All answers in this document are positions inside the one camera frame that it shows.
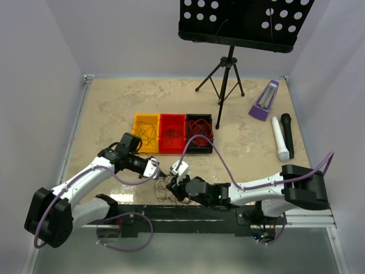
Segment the red plastic bin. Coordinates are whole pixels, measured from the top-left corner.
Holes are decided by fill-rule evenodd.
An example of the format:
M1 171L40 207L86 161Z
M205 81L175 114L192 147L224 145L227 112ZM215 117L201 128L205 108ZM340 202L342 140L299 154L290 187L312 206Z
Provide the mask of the red plastic bin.
M159 153L182 154L186 145L186 115L160 114Z

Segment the small brown cable clump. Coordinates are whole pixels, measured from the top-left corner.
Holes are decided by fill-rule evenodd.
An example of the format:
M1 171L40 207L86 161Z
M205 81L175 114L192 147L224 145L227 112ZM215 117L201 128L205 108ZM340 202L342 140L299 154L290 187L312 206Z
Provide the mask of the small brown cable clump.
M176 139L178 139L181 135L183 135L183 132L180 130L177 130L175 128L169 128L165 132L165 137L168 140L167 141L167 147L170 147Z

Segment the orange plastic bin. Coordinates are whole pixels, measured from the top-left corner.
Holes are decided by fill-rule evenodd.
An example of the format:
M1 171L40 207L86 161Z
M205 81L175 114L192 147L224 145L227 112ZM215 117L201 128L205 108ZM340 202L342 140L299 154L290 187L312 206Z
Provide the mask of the orange plastic bin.
M142 141L139 152L146 154L159 153L159 129L160 114L135 114L132 134Z

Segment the black plastic bin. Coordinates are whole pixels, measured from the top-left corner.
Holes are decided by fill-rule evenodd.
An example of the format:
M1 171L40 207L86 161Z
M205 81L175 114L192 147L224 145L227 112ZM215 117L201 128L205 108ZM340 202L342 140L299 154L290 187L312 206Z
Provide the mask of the black plastic bin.
M186 114L186 141L195 135L203 135L212 143L214 132L211 114ZM205 139L197 137L191 141L187 148L187 154L211 154L213 147Z

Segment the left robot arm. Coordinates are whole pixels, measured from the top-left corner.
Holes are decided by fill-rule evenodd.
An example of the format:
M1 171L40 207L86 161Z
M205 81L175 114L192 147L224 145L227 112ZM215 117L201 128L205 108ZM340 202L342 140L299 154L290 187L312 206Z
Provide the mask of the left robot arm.
M120 141L102 149L92 162L71 179L48 190L38 189L32 198L24 228L34 236L35 248L48 244L61 246L71 233L90 222L102 220L112 224L117 220L117 201L107 195L97 195L90 202L80 201L94 188L120 171L139 174L144 182L153 179L159 169L154 158L138 156L142 140L125 133Z

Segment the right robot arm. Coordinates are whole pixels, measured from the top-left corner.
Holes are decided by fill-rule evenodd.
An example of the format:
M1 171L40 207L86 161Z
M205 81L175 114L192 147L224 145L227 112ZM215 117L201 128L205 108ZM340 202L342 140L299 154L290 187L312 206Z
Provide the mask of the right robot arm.
M210 184L201 177L190 178L188 165L172 167L173 178L167 189L178 201L192 200L214 209L231 209L251 202L259 203L254 218L267 224L286 211L329 209L324 174L310 168L287 164L272 176L246 183Z

